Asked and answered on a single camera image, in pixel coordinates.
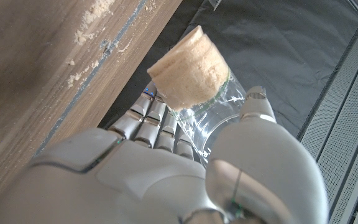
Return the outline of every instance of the wood grain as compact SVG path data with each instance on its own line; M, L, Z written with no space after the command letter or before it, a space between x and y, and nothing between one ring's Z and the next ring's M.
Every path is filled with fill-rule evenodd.
M0 193L36 151L98 125L180 0L116 0L78 45L92 3L0 0Z

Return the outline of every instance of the plastic bag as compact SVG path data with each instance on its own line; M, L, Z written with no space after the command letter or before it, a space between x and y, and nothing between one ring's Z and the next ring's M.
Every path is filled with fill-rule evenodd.
M214 98L190 109L172 110L172 114L190 138L201 163L206 166L211 148L220 131L230 123L239 121L246 91L229 70L227 80Z

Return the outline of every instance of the black fabric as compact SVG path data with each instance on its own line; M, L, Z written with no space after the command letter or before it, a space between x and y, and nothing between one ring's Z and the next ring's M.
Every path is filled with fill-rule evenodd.
M355 34L358 16L343 0L222 0L216 11L207 0L184 0L100 126L135 102L150 80L146 69L197 25L246 90L266 87L277 122L296 136Z

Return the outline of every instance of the robotic hand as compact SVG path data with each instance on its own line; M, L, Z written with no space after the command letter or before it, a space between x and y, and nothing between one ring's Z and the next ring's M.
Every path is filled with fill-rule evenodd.
M152 87L111 131L87 130L33 159L1 195L0 223L327 222L319 169L276 123L262 87L248 91L206 169L172 117L162 121Z

